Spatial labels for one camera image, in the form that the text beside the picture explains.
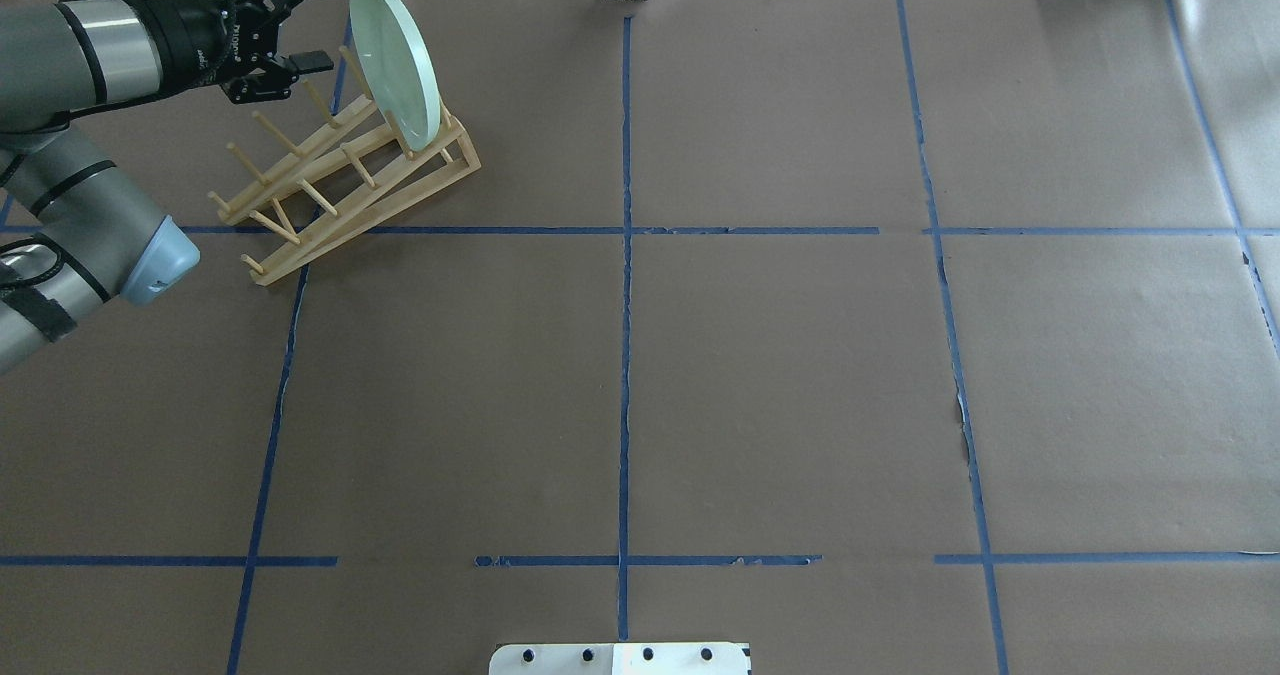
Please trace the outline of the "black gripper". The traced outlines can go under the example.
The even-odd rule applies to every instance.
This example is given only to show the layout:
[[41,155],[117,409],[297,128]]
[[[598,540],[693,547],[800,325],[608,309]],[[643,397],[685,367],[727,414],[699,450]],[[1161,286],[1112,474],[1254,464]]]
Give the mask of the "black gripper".
[[279,54],[283,22],[303,0],[215,0],[220,35],[205,83],[221,88],[233,104],[285,100],[300,74],[334,69],[323,50]]

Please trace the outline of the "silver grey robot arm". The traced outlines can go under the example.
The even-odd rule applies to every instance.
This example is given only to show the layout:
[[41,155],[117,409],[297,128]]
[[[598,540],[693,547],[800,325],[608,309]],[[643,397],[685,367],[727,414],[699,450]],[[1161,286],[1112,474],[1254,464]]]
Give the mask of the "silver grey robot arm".
[[334,64],[279,50],[306,0],[59,0],[3,12],[3,188],[38,229],[3,246],[1,366],[67,338],[96,309],[145,306],[197,246],[81,129],[84,117],[216,86],[233,104],[284,100]]

